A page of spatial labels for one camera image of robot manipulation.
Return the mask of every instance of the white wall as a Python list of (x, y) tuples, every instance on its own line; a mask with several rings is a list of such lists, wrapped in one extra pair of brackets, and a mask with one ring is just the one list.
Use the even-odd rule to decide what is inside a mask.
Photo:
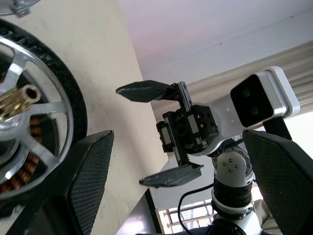
[(146, 80), (195, 82), (312, 41), (312, 22), (311, 10), (189, 56), (140, 69)]

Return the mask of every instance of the black tire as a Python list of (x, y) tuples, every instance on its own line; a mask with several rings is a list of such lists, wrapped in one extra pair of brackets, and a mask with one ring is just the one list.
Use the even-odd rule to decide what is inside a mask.
[(38, 56), (58, 78), (69, 99), (74, 119), (71, 145), (86, 137), (87, 111), (82, 92), (64, 62), (44, 43), (18, 26), (0, 19), (0, 36)]

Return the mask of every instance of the black carbon fiber panel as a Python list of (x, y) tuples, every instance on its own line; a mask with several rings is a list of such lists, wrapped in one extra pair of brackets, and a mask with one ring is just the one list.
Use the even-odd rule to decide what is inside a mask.
[(243, 138), (260, 192), (282, 233), (306, 234), (313, 221), (312, 159), (278, 136), (248, 130)]
[(89, 235), (104, 193), (114, 135), (94, 143), (69, 190), (69, 199), (84, 235)]

